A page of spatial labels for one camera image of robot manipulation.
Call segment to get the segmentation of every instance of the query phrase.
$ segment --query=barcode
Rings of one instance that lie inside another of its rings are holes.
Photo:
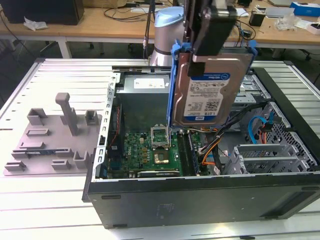
[[[220,99],[209,99],[209,100],[206,102],[204,111],[205,111],[205,112],[214,112],[214,111],[217,111],[218,106],[219,106],[219,102],[220,102]]]

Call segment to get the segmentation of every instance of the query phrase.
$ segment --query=desk leg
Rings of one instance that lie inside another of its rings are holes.
[[[283,48],[275,48],[272,54],[273,59],[280,59],[282,55],[284,54]]]
[[[98,44],[99,44],[100,55],[105,54],[104,43],[103,42],[99,42]]]
[[[66,41],[64,41],[64,40],[58,40],[57,42],[59,44],[62,57],[64,59],[72,59],[68,43]]]

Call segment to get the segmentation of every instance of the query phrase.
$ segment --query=sticker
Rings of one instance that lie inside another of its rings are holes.
[[[220,175],[220,170],[219,168],[217,168],[217,166],[214,166],[213,171],[215,172],[215,174]]]
[[[207,121],[219,112],[224,96],[221,88],[229,82],[229,73],[205,73],[192,77],[189,82],[184,116],[188,120]]]
[[[39,155],[41,154],[39,151],[27,151],[26,154],[34,154],[34,155]]]
[[[136,78],[133,87],[135,89],[164,89],[165,80],[163,78]]]

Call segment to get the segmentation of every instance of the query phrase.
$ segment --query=hard drive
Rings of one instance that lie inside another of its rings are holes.
[[[220,126],[229,116],[254,54],[241,48],[216,56],[193,56],[205,63],[204,74],[188,76],[190,53],[179,54],[171,126]]]

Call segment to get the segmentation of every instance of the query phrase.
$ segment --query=cpu socket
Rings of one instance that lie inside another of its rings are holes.
[[[154,159],[154,164],[169,164],[169,151],[154,150],[153,159]]]

